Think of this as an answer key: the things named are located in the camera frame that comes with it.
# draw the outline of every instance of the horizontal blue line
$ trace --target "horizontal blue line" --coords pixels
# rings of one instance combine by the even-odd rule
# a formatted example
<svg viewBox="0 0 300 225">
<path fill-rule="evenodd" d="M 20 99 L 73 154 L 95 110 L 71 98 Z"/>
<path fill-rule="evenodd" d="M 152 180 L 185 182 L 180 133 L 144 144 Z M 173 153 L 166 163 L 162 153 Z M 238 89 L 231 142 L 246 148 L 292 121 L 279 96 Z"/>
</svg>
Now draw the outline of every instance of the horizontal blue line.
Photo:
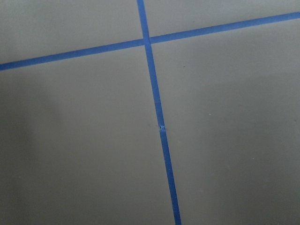
<svg viewBox="0 0 300 225">
<path fill-rule="evenodd" d="M 223 24 L 223 25 L 218 25 L 213 27 L 205 27 L 205 28 L 200 28 L 195 30 L 187 30 L 187 31 L 182 31 L 182 32 L 177 32 L 172 34 L 150 37 L 150 41 L 152 44 L 154 44 L 154 43 L 177 40 L 182 38 L 195 37 L 195 36 L 200 36 L 205 34 L 212 34 L 212 33 L 217 33 L 217 32 L 222 32 L 227 30 L 235 30 L 235 29 L 240 29 L 245 27 L 258 26 L 267 23 L 276 23 L 281 21 L 294 20 L 299 18 L 300 18 L 300 12 L 288 13 L 283 15 L 275 15 L 275 16 L 269 16 L 265 18 L 246 20 L 242 22 L 233 22 L 233 23 L 228 23 L 228 24 Z"/>
<path fill-rule="evenodd" d="M 18 67 L 26 67 L 26 66 L 31 66 L 31 65 L 36 65 L 36 64 L 46 63 L 46 62 L 65 60 L 65 59 L 70 59 L 70 58 L 75 58 L 75 57 L 86 56 L 86 55 L 111 52 L 111 51 L 115 51 L 115 50 L 132 48 L 132 47 L 137 47 L 137 46 L 142 46 L 142 45 L 144 45 L 144 40 L 138 39 L 138 40 L 120 42 L 120 43 L 111 44 L 111 45 L 103 45 L 103 46 L 99 46 L 99 47 L 86 48 L 86 49 L 75 50 L 75 51 L 71 51 L 71 52 L 58 53 L 58 54 L 54 54 L 54 55 L 47 55 L 47 56 L 37 57 L 37 58 L 33 58 L 33 59 L 28 59 L 28 60 L 8 62 L 8 63 L 0 64 L 0 71 L 18 68 Z"/>
</svg>

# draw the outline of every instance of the gray surface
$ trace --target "gray surface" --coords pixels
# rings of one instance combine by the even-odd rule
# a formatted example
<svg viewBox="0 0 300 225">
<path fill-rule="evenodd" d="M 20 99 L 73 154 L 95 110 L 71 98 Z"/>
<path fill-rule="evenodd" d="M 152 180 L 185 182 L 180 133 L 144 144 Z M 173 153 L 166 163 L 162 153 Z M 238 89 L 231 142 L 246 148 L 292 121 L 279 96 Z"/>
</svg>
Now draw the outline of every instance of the gray surface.
<svg viewBox="0 0 300 225">
<path fill-rule="evenodd" d="M 0 73 L 0 224 L 173 224 L 143 47 Z"/>
<path fill-rule="evenodd" d="M 145 0 L 151 36 L 300 11 L 299 0 Z"/>
<path fill-rule="evenodd" d="M 0 63 L 142 38 L 135 0 L 0 0 Z"/>
<path fill-rule="evenodd" d="M 300 224 L 300 20 L 153 46 L 184 225 Z"/>
</svg>

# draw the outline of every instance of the floor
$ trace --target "floor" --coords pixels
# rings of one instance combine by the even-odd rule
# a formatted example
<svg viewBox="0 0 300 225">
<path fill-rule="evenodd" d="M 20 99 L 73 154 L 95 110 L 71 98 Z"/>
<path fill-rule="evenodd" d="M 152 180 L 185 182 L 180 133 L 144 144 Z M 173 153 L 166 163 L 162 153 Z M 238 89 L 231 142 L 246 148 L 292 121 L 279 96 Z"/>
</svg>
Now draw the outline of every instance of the floor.
<svg viewBox="0 0 300 225">
<path fill-rule="evenodd" d="M 0 222 L 298 225 L 300 1 L 0 0 Z"/>
</svg>

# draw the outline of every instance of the blue tape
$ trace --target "blue tape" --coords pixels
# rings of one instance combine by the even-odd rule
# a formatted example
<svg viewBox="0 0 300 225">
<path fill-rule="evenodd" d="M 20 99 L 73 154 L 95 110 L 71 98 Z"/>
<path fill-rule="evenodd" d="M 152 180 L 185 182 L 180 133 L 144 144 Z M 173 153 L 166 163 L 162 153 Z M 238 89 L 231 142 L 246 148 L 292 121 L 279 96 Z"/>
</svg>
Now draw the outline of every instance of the blue tape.
<svg viewBox="0 0 300 225">
<path fill-rule="evenodd" d="M 149 69 L 151 86 L 152 86 L 152 93 L 153 93 L 155 110 L 156 110 L 156 115 L 157 115 L 157 121 L 158 121 L 158 125 L 160 127 L 160 130 L 159 130 L 160 140 L 161 140 L 164 159 L 165 159 L 165 168 L 166 168 L 169 189 L 170 189 L 170 194 L 171 194 L 171 201 L 172 201 L 175 224 L 181 225 L 181 218 L 180 218 L 179 206 L 178 206 L 178 201 L 177 201 L 177 194 L 176 194 L 176 187 L 175 187 L 175 181 L 174 181 L 174 175 L 173 175 L 173 169 L 172 169 L 172 163 L 171 163 L 171 156 L 170 156 L 170 152 L 169 152 L 168 140 L 167 140 L 167 135 L 166 135 L 166 131 L 165 131 L 163 110 L 162 110 L 161 101 L 160 101 L 158 81 L 157 81 L 157 76 L 156 76 L 156 71 L 155 71 L 154 58 L 153 58 L 152 47 L 151 47 L 151 43 L 150 43 L 149 29 L 148 29 L 145 5 L 144 5 L 143 0 L 137 0 L 137 6 L 138 6 L 139 14 L 140 14 L 142 35 L 143 35 L 143 39 L 144 39 L 146 57 L 147 57 L 147 62 L 148 62 L 148 69 Z"/>
<path fill-rule="evenodd" d="M 26 67 L 26 66 L 31 66 L 31 65 L 36 65 L 36 64 L 46 63 L 46 62 L 65 60 L 65 59 L 70 59 L 75 57 L 86 56 L 86 55 L 111 52 L 115 50 L 132 48 L 141 45 L 144 45 L 143 39 L 126 41 L 126 42 L 121 42 L 121 43 L 116 43 L 111 45 L 103 45 L 103 46 L 93 47 L 93 48 L 86 48 L 86 49 L 81 49 L 81 50 L 76 50 L 71 52 L 58 53 L 54 55 L 42 56 L 42 57 L 37 57 L 28 60 L 9 62 L 9 63 L 0 64 L 0 71 L 18 68 L 18 67 Z"/>
<path fill-rule="evenodd" d="M 299 18 L 300 18 L 300 12 L 288 13 L 283 15 L 275 15 L 275 16 L 269 16 L 265 18 L 246 20 L 242 22 L 233 22 L 233 23 L 228 23 L 228 24 L 223 24 L 223 25 L 218 25 L 213 27 L 206 27 L 206 28 L 200 28 L 195 30 L 187 30 L 187 31 L 182 31 L 182 32 L 177 32 L 172 34 L 155 36 L 155 37 L 151 37 L 150 41 L 152 44 L 154 44 L 154 43 L 177 40 L 182 38 L 195 37 L 195 36 L 200 36 L 205 34 L 218 33 L 227 30 L 235 30 L 235 29 L 241 29 L 245 27 L 258 26 L 267 23 L 276 23 L 281 21 L 294 20 Z"/>
</svg>

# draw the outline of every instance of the blue line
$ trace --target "blue line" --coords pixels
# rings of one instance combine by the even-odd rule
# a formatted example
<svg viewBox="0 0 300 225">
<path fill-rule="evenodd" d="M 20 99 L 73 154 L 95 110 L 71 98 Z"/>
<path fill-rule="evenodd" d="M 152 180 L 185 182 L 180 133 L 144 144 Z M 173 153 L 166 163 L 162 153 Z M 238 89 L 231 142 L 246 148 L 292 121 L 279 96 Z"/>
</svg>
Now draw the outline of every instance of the blue line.
<svg viewBox="0 0 300 225">
<path fill-rule="evenodd" d="M 160 128 L 159 134 L 160 134 L 160 140 L 161 140 L 164 159 L 165 159 L 165 168 L 166 168 L 169 189 L 170 189 L 170 194 L 171 194 L 174 220 L 175 220 L 176 225 L 181 225 L 181 218 L 180 218 L 179 206 L 178 206 L 178 201 L 177 201 L 177 194 L 176 194 L 176 187 L 175 187 L 171 157 L 170 157 L 168 140 L 167 140 L 167 135 L 166 135 L 166 130 L 165 130 L 163 110 L 162 110 L 161 101 L 160 101 L 158 81 L 157 81 L 157 76 L 156 76 L 156 71 L 155 71 L 154 58 L 153 58 L 152 47 L 151 47 L 151 43 L 150 43 L 149 29 L 148 29 L 145 5 L 144 5 L 143 0 L 137 0 L 137 6 L 139 9 L 139 14 L 140 14 L 142 35 L 143 35 L 143 39 L 144 39 L 146 57 L 147 57 L 147 62 L 148 62 L 148 69 L 149 69 L 149 74 L 150 74 L 152 93 L 153 93 L 153 98 L 154 98 L 154 105 L 155 105 L 155 109 L 156 109 L 156 116 L 157 116 L 157 121 L 158 121 L 158 125 Z"/>
<path fill-rule="evenodd" d="M 171 40 L 177 40 L 182 38 L 189 38 L 189 37 L 195 37 L 205 34 L 212 34 L 227 30 L 235 30 L 235 29 L 241 29 L 245 27 L 251 27 L 251 26 L 258 26 L 263 25 L 267 23 L 276 23 L 281 21 L 287 21 L 287 20 L 294 20 L 300 18 L 300 12 L 295 13 L 288 13 L 283 15 L 275 15 L 275 16 L 269 16 L 265 18 L 259 18 L 259 19 L 253 19 L 253 20 L 246 20 L 242 22 L 233 22 L 213 27 L 205 27 L 195 30 L 187 30 L 172 34 L 165 34 L 160 36 L 151 37 L 150 41 L 152 44 L 159 43 L 159 42 L 165 42 L 165 41 L 171 41 Z"/>
<path fill-rule="evenodd" d="M 36 64 L 46 63 L 46 62 L 65 60 L 65 59 L 70 59 L 75 57 L 86 56 L 86 55 L 105 53 L 105 52 L 110 52 L 110 51 L 115 51 L 115 50 L 120 50 L 125 48 L 137 47 L 141 45 L 144 45 L 143 39 L 126 41 L 126 42 L 121 42 L 121 43 L 116 43 L 111 45 L 103 45 L 103 46 L 93 47 L 93 48 L 86 48 L 86 49 L 81 49 L 81 50 L 76 50 L 71 52 L 58 53 L 54 55 L 47 55 L 47 56 L 37 57 L 28 60 L 8 62 L 8 63 L 0 64 L 0 71 L 18 68 L 18 67 L 26 67 L 26 66 L 31 66 L 31 65 L 36 65 Z"/>
</svg>

